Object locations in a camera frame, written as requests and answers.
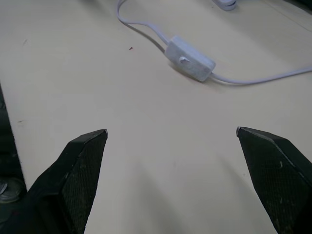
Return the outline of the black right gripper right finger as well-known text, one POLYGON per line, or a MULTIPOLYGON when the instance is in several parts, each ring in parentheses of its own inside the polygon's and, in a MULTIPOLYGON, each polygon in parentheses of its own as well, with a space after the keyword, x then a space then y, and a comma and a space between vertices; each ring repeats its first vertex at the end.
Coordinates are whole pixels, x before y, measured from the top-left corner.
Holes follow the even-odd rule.
POLYGON ((238 127, 253 187, 279 234, 312 232, 312 164, 286 138, 238 127))

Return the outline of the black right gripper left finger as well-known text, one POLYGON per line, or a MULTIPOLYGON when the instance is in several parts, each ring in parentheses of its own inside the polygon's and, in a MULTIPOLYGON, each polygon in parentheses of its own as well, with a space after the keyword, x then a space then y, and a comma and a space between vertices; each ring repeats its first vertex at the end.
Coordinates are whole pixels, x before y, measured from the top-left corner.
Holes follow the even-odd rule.
POLYGON ((32 234, 82 234, 96 196, 107 131, 71 140, 26 196, 32 234))

